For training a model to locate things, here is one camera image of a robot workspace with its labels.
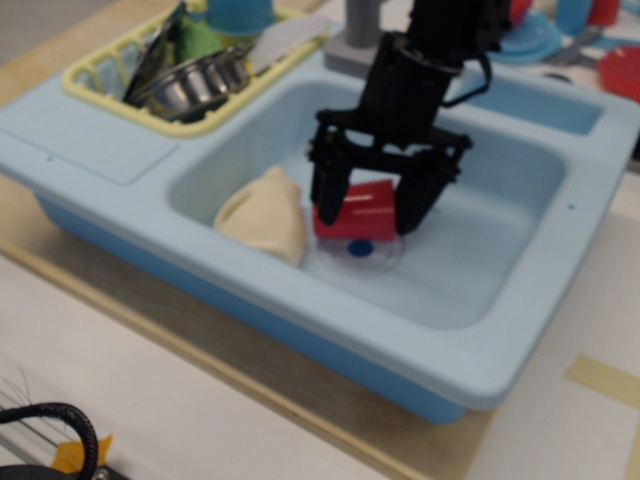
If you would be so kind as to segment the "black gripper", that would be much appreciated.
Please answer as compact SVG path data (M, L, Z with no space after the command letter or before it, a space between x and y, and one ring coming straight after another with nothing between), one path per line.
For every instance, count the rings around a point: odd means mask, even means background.
M461 67L423 57L404 35L383 36L358 105L316 114L308 153L311 200L324 225L336 222L351 172L364 169L402 176L395 190L396 231L405 235L419 227L471 147L468 136L434 126Z

